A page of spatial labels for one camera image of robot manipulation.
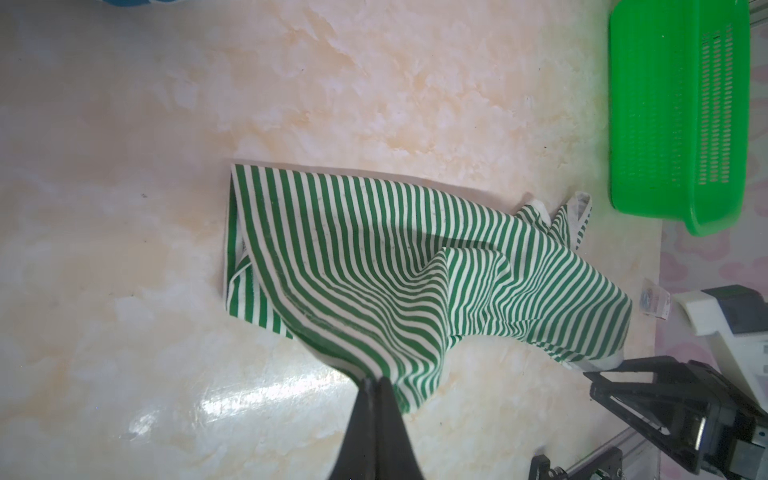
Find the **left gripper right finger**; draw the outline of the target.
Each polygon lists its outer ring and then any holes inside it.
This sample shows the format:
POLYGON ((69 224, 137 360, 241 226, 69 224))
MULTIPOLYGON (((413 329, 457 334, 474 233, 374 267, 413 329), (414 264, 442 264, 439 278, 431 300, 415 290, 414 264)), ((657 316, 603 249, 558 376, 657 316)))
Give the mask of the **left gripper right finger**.
POLYGON ((424 478, 387 378, 381 378, 376 387, 376 478, 424 478))

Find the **green white striped garment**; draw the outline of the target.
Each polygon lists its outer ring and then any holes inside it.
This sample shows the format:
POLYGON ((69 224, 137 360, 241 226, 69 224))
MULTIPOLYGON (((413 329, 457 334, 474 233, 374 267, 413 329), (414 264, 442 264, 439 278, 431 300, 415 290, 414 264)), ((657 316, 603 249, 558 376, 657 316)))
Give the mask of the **green white striped garment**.
POLYGON ((555 212, 532 200, 505 213, 420 185, 236 164, 225 308, 356 382, 389 379, 405 413, 471 336, 610 370, 632 301, 578 253, 591 213, 584 192, 555 212))

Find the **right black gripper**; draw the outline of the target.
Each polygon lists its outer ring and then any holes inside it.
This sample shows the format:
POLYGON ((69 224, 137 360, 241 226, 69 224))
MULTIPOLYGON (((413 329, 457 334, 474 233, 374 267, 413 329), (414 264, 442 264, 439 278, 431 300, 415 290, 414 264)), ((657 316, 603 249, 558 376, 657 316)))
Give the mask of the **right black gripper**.
POLYGON ((647 357, 586 377, 601 406, 643 434, 668 438, 663 454, 685 471, 767 477, 767 412, 711 366, 647 357))

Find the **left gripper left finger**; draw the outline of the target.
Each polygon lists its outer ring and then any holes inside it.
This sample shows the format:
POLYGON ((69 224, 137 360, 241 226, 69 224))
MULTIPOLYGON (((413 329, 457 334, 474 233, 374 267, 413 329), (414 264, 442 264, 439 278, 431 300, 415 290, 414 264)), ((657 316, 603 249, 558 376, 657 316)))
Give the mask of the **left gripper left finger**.
POLYGON ((359 388, 329 479, 374 479, 376 453, 376 382, 366 379, 359 388))

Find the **colourful printed white shirt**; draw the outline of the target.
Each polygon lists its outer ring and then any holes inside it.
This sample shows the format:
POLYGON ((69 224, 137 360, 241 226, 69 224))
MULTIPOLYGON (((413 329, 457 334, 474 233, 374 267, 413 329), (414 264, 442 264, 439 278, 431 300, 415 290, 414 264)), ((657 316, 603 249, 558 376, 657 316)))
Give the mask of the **colourful printed white shirt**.
POLYGON ((155 5, 155 4, 157 5, 174 4, 174 3, 181 2, 181 0, 102 0, 102 2, 112 6, 116 6, 116 7, 132 8, 132 7, 155 5))

